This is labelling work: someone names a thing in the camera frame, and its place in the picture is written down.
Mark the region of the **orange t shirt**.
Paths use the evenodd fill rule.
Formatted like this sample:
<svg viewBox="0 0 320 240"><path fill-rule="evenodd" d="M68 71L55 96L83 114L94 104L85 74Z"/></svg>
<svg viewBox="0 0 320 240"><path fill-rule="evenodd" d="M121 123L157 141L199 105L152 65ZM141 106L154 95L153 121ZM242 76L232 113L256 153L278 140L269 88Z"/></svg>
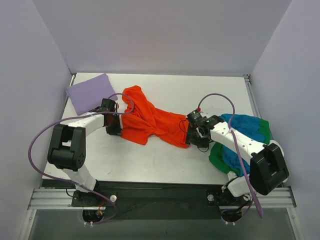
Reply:
<svg viewBox="0 0 320 240"><path fill-rule="evenodd" d="M140 86L127 87L122 93L122 100L127 104L126 114L121 116L123 139L146 145L150 136L156 136L176 147L189 147L186 143L189 124L185 115L156 108Z"/></svg>

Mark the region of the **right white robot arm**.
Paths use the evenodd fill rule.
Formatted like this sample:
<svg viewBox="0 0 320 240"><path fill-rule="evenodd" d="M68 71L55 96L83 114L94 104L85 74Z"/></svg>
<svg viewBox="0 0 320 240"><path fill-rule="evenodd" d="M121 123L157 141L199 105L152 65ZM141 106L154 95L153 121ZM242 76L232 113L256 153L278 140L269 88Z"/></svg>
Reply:
<svg viewBox="0 0 320 240"><path fill-rule="evenodd" d="M225 203L233 204L240 196L249 194L248 183L254 192L266 196L288 180L289 171L278 142L272 140L270 144L265 144L256 141L233 129L219 116L202 116L198 110L193 110L186 119L186 144L207 148L213 141L234 153L239 150L241 158L249 165L249 173L244 170L244 176L231 180L222 190L221 197Z"/></svg>

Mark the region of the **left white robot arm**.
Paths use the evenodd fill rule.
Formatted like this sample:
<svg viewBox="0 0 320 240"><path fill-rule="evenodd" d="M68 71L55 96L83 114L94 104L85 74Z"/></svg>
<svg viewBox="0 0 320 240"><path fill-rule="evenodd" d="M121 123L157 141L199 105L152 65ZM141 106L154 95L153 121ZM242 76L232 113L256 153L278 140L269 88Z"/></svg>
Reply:
<svg viewBox="0 0 320 240"><path fill-rule="evenodd" d="M85 165L86 137L101 128L110 136L120 136L122 128L117 110L114 100L104 98L101 106L88 112L86 118L53 127L47 161L67 174L90 206L101 201L101 193L95 189L97 180Z"/></svg>

